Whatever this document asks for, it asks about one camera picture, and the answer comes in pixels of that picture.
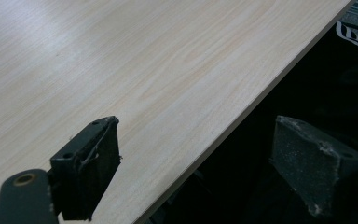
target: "wooden table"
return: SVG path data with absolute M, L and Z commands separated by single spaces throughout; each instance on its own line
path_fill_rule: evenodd
M 144 221 L 350 2 L 0 1 L 0 185 L 116 115 L 93 223 Z

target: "table top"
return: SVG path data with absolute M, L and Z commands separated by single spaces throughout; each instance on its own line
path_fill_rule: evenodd
M 0 185 L 118 116 L 93 223 L 144 221 L 350 2 L 0 1 Z

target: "screw hole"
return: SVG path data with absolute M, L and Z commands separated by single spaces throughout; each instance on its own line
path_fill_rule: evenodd
M 74 157 L 74 153 L 72 152 L 63 154 L 64 159 L 71 159 L 72 157 Z
M 35 178 L 36 175 L 34 174 L 21 175 L 14 180 L 13 185 L 16 187 L 28 185 L 29 183 L 33 182 Z

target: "black plastic part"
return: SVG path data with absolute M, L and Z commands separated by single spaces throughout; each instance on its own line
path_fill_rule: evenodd
M 91 220 L 115 174 L 120 156 L 116 117 L 90 123 L 51 159 L 56 212 L 65 220 Z
M 332 217 L 345 203 L 343 187 L 358 175 L 357 151 L 284 116 L 276 120 L 272 163 L 315 217 Z
M 46 171 L 13 175 L 0 191 L 0 224 L 58 224 L 50 196 Z

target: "black fabric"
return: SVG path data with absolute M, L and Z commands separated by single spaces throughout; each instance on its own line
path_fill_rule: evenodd
M 277 115 L 302 119 L 358 150 L 358 45 L 339 37 L 337 26 L 201 165 L 204 178 L 193 176 L 186 182 L 165 223 L 342 221 L 309 215 L 270 165 Z M 346 219 L 358 223 L 351 213 Z

